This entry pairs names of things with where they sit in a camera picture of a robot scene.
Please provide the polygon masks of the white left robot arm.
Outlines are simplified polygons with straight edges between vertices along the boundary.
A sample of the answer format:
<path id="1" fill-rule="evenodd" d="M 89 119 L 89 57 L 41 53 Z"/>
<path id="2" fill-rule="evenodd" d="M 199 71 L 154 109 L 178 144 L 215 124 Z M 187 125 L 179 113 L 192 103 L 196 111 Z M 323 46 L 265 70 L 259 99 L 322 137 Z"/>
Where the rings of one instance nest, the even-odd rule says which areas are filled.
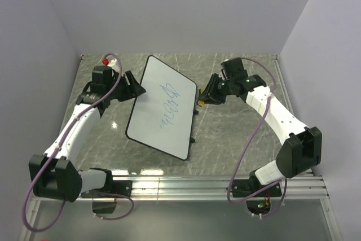
<path id="1" fill-rule="evenodd" d="M 115 185 L 110 170 L 81 171 L 74 164 L 89 132 L 111 101 L 124 102 L 145 92 L 131 71 L 121 75 L 110 65 L 94 67 L 91 81 L 77 97 L 73 113 L 58 138 L 43 155 L 33 155 L 29 161 L 34 195 L 68 202 L 91 190 L 101 197 L 110 196 Z"/>

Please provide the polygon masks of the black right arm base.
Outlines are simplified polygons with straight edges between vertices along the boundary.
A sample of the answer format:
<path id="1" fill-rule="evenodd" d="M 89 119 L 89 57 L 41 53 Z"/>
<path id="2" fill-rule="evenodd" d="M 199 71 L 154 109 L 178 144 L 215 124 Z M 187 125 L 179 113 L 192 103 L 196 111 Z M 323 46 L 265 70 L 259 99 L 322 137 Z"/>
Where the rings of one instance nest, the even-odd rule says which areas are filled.
<path id="1" fill-rule="evenodd" d="M 272 211 L 271 198 L 283 196 L 279 182 L 268 189 L 265 189 L 266 186 L 261 185 L 256 177 L 249 177 L 235 179 L 227 191 L 230 192 L 231 200 L 242 199 L 252 216 L 263 217 Z"/>

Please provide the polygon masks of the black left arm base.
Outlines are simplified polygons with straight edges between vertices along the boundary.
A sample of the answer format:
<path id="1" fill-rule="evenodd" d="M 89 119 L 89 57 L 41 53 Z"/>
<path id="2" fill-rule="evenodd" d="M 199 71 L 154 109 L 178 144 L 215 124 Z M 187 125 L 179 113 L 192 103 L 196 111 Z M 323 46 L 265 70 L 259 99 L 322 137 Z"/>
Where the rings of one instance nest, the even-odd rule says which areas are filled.
<path id="1" fill-rule="evenodd" d="M 80 194 L 81 199 L 92 200 L 92 210 L 98 215 L 117 215 L 122 207 L 131 207 L 133 182 L 129 180 L 112 181 L 108 188 L 94 189 Z"/>

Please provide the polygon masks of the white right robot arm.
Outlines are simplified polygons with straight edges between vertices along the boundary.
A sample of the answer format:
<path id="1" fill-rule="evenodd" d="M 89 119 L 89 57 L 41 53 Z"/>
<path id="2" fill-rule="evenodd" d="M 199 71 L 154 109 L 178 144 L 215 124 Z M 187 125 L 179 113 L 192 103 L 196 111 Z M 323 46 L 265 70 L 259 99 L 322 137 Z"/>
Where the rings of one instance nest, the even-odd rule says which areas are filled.
<path id="1" fill-rule="evenodd" d="M 251 172 L 249 189 L 263 195 L 269 184 L 293 178 L 321 162 L 322 133 L 317 127 L 308 127 L 298 120 L 276 96 L 275 86 L 268 86 L 259 75 L 249 75 L 242 58 L 222 62 L 221 72 L 212 74 L 205 89 L 199 90 L 197 103 L 220 105 L 234 95 L 252 107 L 276 134 L 281 149 L 276 158 Z"/>

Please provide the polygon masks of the white whiteboard black frame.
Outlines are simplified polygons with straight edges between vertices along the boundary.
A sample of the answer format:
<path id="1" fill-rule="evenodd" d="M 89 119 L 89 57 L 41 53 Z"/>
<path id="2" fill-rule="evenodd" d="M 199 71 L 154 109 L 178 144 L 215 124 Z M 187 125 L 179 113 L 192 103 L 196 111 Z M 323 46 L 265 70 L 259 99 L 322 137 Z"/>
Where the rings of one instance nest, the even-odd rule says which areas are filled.
<path id="1" fill-rule="evenodd" d="M 186 160 L 191 144 L 196 83 L 150 55 L 140 85 L 146 92 L 134 101 L 125 132 L 127 138 Z"/>

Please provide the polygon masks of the yellow bone-shaped eraser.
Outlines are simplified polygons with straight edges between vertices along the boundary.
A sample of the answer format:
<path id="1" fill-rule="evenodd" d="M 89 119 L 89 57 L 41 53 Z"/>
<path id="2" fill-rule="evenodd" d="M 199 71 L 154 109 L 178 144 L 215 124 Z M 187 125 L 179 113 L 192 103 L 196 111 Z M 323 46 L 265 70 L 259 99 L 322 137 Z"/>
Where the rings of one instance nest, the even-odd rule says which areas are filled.
<path id="1" fill-rule="evenodd" d="M 202 101 L 202 100 L 198 100 L 197 105 L 200 106 L 200 107 L 203 107 L 205 105 L 205 102 Z"/>

